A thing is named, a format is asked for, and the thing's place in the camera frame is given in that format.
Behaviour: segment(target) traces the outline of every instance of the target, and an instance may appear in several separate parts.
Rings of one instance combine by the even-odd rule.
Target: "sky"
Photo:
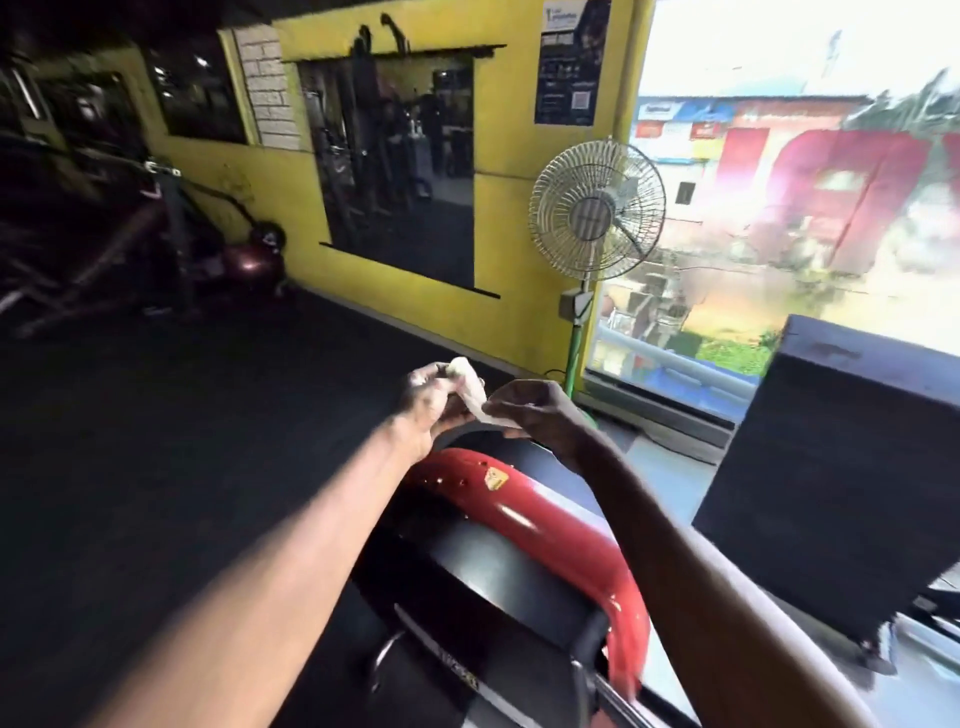
[[[958,28],[956,0],[658,0],[639,94],[899,97],[945,67],[953,90]]]

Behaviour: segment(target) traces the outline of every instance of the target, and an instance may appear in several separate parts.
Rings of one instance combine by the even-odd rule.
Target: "poster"
[[[545,0],[535,124],[593,125],[611,0]]]

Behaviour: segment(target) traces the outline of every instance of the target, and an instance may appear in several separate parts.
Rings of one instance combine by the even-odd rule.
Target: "white cloth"
[[[487,392],[483,388],[483,382],[473,371],[469,361],[465,356],[458,356],[446,365],[445,374],[448,379],[459,379],[457,382],[457,394],[464,401],[469,413],[473,415],[478,423],[486,425],[498,425],[500,427],[515,427],[519,429],[520,425],[513,420],[503,417],[491,417],[483,411],[483,403],[487,401]]]

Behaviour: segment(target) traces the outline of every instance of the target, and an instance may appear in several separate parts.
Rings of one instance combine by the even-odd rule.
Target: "signboard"
[[[727,132],[727,127],[715,121],[698,121],[690,125],[691,139],[719,139]]]
[[[638,121],[634,127],[634,138],[656,139],[663,134],[662,121]]]
[[[722,99],[636,98],[637,121],[683,121],[690,123],[729,124],[736,105]]]
[[[611,0],[545,0],[535,124],[593,126]]]

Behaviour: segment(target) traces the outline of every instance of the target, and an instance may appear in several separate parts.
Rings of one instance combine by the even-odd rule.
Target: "hand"
[[[545,379],[514,379],[490,396],[483,411],[510,418],[522,427],[504,430],[504,437],[532,437],[575,473],[581,445],[595,433],[563,388]]]
[[[413,447],[417,460],[433,448],[433,441],[453,427],[473,419],[464,401],[456,395],[456,379],[444,376],[444,364],[434,362],[407,375],[406,390],[395,423]]]

